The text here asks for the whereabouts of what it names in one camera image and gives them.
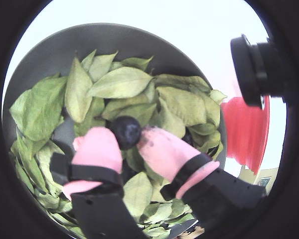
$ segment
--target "black strap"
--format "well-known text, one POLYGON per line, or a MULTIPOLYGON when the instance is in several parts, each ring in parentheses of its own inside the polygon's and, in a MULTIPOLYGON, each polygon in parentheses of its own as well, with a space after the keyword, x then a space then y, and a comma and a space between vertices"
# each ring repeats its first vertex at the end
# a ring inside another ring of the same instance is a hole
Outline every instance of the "black strap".
POLYGON ((71 164, 66 155, 54 153, 51 157, 50 171, 53 180, 61 185, 70 181, 86 180, 113 184, 123 187, 120 175, 110 168, 71 164))
POLYGON ((200 167, 210 162, 210 157, 201 153, 190 160, 188 160, 179 172, 176 174, 175 178, 170 184, 165 185, 160 193, 166 201, 172 200, 175 198, 178 190, 183 186, 183 184, 189 179, 189 177, 196 172, 200 167))

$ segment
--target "pile of leaves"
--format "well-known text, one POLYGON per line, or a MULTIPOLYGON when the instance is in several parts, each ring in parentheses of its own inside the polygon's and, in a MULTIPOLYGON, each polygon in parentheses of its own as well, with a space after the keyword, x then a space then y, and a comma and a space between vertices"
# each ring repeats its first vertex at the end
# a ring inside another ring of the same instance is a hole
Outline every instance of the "pile of leaves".
MULTIPOLYGON (((210 89, 199 76, 152 76, 145 70, 152 59, 137 57, 114 61, 118 52, 82 62, 75 56, 69 75, 55 74, 23 92, 10 108, 17 129, 9 155, 18 178, 27 186, 47 215, 80 238, 84 235, 49 170, 54 152, 63 153, 52 141, 63 122, 62 109, 74 121, 76 136, 94 126, 105 126, 119 116, 132 116, 141 126, 155 125, 179 138, 190 136, 192 144, 213 159, 222 151, 221 101, 226 97, 210 89)), ((140 156, 136 147, 122 151, 134 176, 124 185, 124 202, 144 233, 165 239, 170 228, 193 219, 181 200, 165 201, 160 189, 168 184, 140 156)))

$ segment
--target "dark round fruit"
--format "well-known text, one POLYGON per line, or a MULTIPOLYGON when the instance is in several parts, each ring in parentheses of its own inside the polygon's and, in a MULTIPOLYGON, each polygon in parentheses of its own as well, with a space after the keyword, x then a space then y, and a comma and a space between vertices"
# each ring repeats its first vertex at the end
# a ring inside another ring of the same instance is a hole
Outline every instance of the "dark round fruit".
POLYGON ((117 117, 110 126, 122 150, 133 148, 140 140, 142 128, 133 117, 117 117))
POLYGON ((183 138, 181 138, 182 140, 184 140, 186 143, 188 143, 191 146, 194 146, 194 142, 193 142, 193 137, 191 136, 188 128, 186 127, 186 133, 185 136, 183 138))

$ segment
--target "gray bowl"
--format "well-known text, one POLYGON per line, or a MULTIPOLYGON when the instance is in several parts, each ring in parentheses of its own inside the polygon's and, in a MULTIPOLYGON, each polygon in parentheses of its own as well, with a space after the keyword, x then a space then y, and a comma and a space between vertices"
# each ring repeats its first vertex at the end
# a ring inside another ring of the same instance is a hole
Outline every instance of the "gray bowl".
MULTIPOLYGON (((141 29, 119 24, 94 23, 62 30, 33 47, 13 73, 4 97, 2 114, 2 127, 7 150, 16 139, 16 125, 8 112, 14 101, 25 90, 32 88, 46 76, 57 72, 67 75, 76 51, 79 59, 83 59, 95 48, 97 48, 98 55, 110 54, 119 50, 115 58, 119 61, 128 57, 149 58, 154 55, 149 64, 149 69, 154 68, 154 75, 161 73, 184 76, 198 75, 206 79, 199 68, 179 49, 141 29)), ((227 137, 223 114, 221 114, 218 130, 221 133, 224 150, 218 155, 217 160, 221 163, 220 167, 224 168, 227 137)), ((67 117, 65 123, 54 132, 53 140, 66 154, 71 155, 74 152, 73 139, 73 121, 67 117)), ((193 223, 195 220, 175 226, 171 231, 170 238, 182 233, 193 223)))

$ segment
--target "leaf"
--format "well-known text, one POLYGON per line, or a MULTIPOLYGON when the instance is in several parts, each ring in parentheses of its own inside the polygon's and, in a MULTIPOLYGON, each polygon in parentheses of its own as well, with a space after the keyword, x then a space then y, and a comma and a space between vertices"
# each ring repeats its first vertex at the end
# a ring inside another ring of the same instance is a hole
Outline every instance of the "leaf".
POLYGON ((121 64, 124 66, 130 66, 130 67, 135 67, 138 68, 142 71, 145 71, 149 62, 153 59, 154 56, 152 56, 149 59, 143 59, 143 58, 138 58, 138 57, 130 57, 126 58, 123 61, 121 61, 121 64))
POLYGON ((50 215, 59 223, 61 223, 62 225, 65 226, 69 226, 69 227, 77 227, 77 225, 75 225, 74 223, 70 222, 69 220, 65 219, 63 216, 61 216, 58 213, 50 213, 50 215))
POLYGON ((128 166, 136 172, 141 172, 145 169, 144 160, 136 146, 126 151, 126 161, 128 166))
POLYGON ((23 134, 33 141, 50 138, 59 123, 66 77, 47 77, 28 93, 22 115, 23 134))
POLYGON ((53 210, 54 213, 67 213, 72 210, 72 202, 69 200, 60 199, 59 206, 53 210))
POLYGON ((145 94, 139 94, 126 99, 113 99, 106 105, 102 112, 102 117, 109 121, 113 121, 123 108, 144 103, 148 103, 148 98, 145 94))
POLYGON ((104 100, 93 97, 89 110, 87 111, 82 123, 74 123, 74 132, 76 136, 84 136, 90 128, 95 126, 105 126, 104 119, 98 119, 104 110, 104 100))
POLYGON ((176 135, 179 138, 183 138, 185 135, 185 125, 183 123, 183 120, 169 111, 166 101, 161 97, 159 98, 159 102, 161 128, 176 135))
POLYGON ((172 203, 164 203, 164 204, 160 204, 160 206, 158 207, 158 210, 156 211, 156 213, 153 216, 150 216, 147 220, 145 220, 144 222, 146 223, 158 223, 163 221, 164 219, 168 218, 168 216, 171 214, 172 212, 172 208, 171 208, 171 204, 172 203))
POLYGON ((140 69, 121 67, 98 80, 88 92, 100 98, 129 98, 142 92, 152 76, 140 69))
POLYGON ((177 218, 180 215, 182 215, 184 213, 183 212, 184 208, 185 208, 185 205, 182 200, 177 199, 177 198, 173 199, 173 202, 171 205, 172 212, 169 215, 169 217, 167 218, 167 220, 174 219, 174 218, 177 218))
POLYGON ((18 159, 15 160, 15 170, 16 170, 16 174, 18 176, 18 179, 20 179, 23 183, 25 183, 25 185, 30 190, 30 192, 34 194, 33 185, 31 183, 28 175, 25 173, 25 171, 23 170, 23 168, 19 164, 18 159))
POLYGON ((45 181, 37 162, 35 161, 34 157, 31 157, 31 152, 22 140, 21 136, 19 136, 18 133, 16 136, 18 151, 20 153, 21 162, 23 164, 25 172, 37 187, 39 187, 44 192, 48 192, 47 188, 45 187, 45 181))
POLYGON ((180 219, 177 218, 175 220, 170 220, 169 222, 166 222, 166 223, 169 223, 169 226, 172 227, 176 224, 181 224, 181 223, 187 222, 192 219, 195 219, 195 217, 193 217, 192 214, 186 214, 185 216, 182 216, 180 219))
POLYGON ((153 239, 165 239, 169 236, 170 230, 165 230, 163 227, 159 227, 149 229, 145 233, 153 239))
POLYGON ((206 153, 210 148, 214 148, 219 145, 220 133, 217 130, 210 135, 200 137, 191 131, 190 133, 192 134, 193 140, 200 146, 197 149, 201 152, 206 153))
POLYGON ((224 145, 223 145, 223 143, 220 141, 220 142, 219 142, 218 149, 217 149, 216 153, 212 156, 212 159, 213 159, 213 160, 216 160, 217 156, 220 154, 221 151, 223 151, 223 149, 224 149, 224 145))
POLYGON ((87 57, 85 57, 81 62, 81 65, 86 72, 88 72, 91 67, 95 53, 96 49, 92 51, 87 57))
POLYGON ((181 118, 186 126, 206 123, 204 101, 194 93, 172 87, 157 87, 159 96, 166 101, 168 109, 181 118))
POLYGON ((150 204, 152 185, 144 172, 138 173, 124 185, 123 201, 130 214, 137 220, 150 204))
POLYGON ((146 86, 143 93, 146 95, 146 97, 149 100, 149 103, 155 103, 156 99, 158 98, 158 95, 155 90, 155 83, 154 81, 150 81, 148 86, 146 86))
POLYGON ((82 230, 79 227, 68 227, 68 230, 74 234, 76 234, 77 236, 79 236, 81 239, 85 239, 86 237, 84 236, 82 230))
POLYGON ((42 194, 37 190, 34 189, 34 194, 36 196, 36 199, 38 202, 44 207, 44 208, 51 208, 51 209, 57 209, 59 206, 59 197, 53 197, 51 194, 42 194))
POLYGON ((111 55, 101 55, 94 57, 89 69, 89 75, 94 83, 108 73, 111 63, 118 52, 119 51, 111 55))
POLYGON ((152 203, 152 204, 149 204, 145 210, 144 210, 144 213, 142 215, 142 217, 144 216, 146 219, 153 216, 157 210, 159 208, 159 203, 152 203))
POLYGON ((210 98, 216 102, 217 104, 221 104, 222 101, 227 98, 227 95, 224 95, 221 91, 219 90, 211 90, 210 91, 210 98))
POLYGON ((28 97, 30 93, 30 90, 26 90, 23 92, 18 99, 13 103, 11 108, 9 109, 9 112, 16 123, 16 126, 18 129, 23 133, 23 123, 22 123, 22 116, 23 116, 23 109, 24 109, 24 103, 26 98, 28 97))
POLYGON ((149 122, 155 109, 156 104, 134 105, 122 109, 121 112, 117 115, 117 117, 131 116, 139 121, 141 127, 144 127, 149 122))
POLYGON ((188 86, 192 84, 203 92, 209 93, 210 87, 200 76, 176 76, 170 74, 161 74, 154 78, 155 86, 172 86, 182 90, 189 90, 188 86))
POLYGON ((57 127, 59 127, 63 123, 64 123, 64 117, 60 116, 59 123, 58 123, 57 127))
POLYGON ((66 84, 64 102, 69 115, 77 123, 83 122, 89 110, 92 97, 86 94, 92 85, 91 78, 75 56, 66 84))
POLYGON ((166 179, 163 180, 163 183, 161 185, 158 182, 154 182, 153 183, 153 195, 151 197, 151 201, 152 202, 159 202, 159 203, 169 203, 169 202, 172 202, 172 200, 166 201, 163 198, 163 196, 161 195, 161 193, 160 193, 160 190, 166 184, 169 184, 169 182, 166 179))
POLYGON ((121 68, 121 67, 124 67, 124 65, 123 65, 121 62, 119 62, 119 61, 113 61, 113 62, 111 63, 109 72, 110 72, 110 71, 114 71, 114 70, 116 70, 116 69, 119 69, 119 68, 121 68))
POLYGON ((154 172, 145 161, 144 161, 144 167, 146 170, 146 174, 148 175, 149 178, 159 183, 160 185, 163 183, 164 178, 159 174, 157 174, 156 172, 154 172))
POLYGON ((215 132, 216 126, 212 123, 202 123, 191 126, 190 130, 199 135, 209 135, 215 132))
POLYGON ((190 90, 201 97, 205 103, 207 120, 212 122, 216 128, 220 124, 220 106, 214 102, 207 94, 195 88, 194 86, 189 86, 190 90))
POLYGON ((53 197, 57 197, 62 192, 63 187, 62 185, 54 182, 50 171, 51 157, 54 152, 64 154, 55 143, 49 140, 48 143, 38 153, 36 153, 36 158, 39 162, 39 168, 42 171, 50 194, 53 197))

